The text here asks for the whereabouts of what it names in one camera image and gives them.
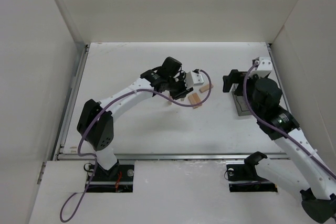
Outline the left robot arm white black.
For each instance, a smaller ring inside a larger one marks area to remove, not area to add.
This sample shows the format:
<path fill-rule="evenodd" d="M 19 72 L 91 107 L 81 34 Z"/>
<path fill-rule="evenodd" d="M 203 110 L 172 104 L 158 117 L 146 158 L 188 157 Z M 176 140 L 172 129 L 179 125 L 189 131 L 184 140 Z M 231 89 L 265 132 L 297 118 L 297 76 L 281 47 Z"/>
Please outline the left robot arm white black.
<path fill-rule="evenodd" d="M 77 131 L 92 147 L 98 166 L 106 175 L 113 176 L 119 166 L 111 146 L 117 119 L 157 93 L 168 91 L 172 100 L 185 98 L 193 87 L 181 68 L 178 60 L 167 57 L 161 66 L 145 71 L 117 94 L 98 102 L 90 99 L 84 104 Z"/>

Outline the smoky transparent plastic box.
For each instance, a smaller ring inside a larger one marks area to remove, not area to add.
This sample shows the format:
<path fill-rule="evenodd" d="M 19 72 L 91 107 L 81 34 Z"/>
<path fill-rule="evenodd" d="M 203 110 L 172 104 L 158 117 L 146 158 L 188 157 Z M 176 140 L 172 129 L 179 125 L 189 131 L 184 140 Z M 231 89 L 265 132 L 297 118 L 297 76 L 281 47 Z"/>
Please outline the smoky transparent plastic box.
<path fill-rule="evenodd" d="M 250 116 L 251 112 L 249 111 L 246 102 L 244 100 L 243 96 L 238 96 L 236 95 L 236 90 L 237 90 L 238 84 L 234 84 L 231 90 L 231 94 L 233 97 L 233 101 L 236 107 L 236 111 L 238 116 Z"/>

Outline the plain wood block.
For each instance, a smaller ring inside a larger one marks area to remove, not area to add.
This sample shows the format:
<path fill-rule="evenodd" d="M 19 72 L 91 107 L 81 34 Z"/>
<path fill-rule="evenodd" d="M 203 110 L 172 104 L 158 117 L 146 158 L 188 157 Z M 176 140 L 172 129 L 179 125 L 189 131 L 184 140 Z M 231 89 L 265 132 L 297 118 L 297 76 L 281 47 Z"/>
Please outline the plain wood block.
<path fill-rule="evenodd" d="M 202 86 L 201 88 L 199 88 L 199 92 L 200 93 L 205 93 L 205 92 L 210 91 L 212 88 L 213 88 L 212 84 L 207 84 L 207 85 Z"/>

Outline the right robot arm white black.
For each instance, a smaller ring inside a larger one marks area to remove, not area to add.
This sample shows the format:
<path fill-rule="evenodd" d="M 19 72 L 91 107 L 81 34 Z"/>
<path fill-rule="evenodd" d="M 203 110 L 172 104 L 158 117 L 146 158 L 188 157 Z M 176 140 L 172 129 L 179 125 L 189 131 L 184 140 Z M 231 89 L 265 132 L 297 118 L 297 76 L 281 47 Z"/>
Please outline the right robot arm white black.
<path fill-rule="evenodd" d="M 223 76 L 223 92 L 236 86 L 260 129 L 295 164 L 301 176 L 279 167 L 266 154 L 254 152 L 242 165 L 228 165 L 230 181 L 270 181 L 300 199 L 306 214 L 317 223 L 335 218 L 335 174 L 305 138 L 293 115 L 280 105 L 282 90 L 268 76 L 233 69 Z"/>

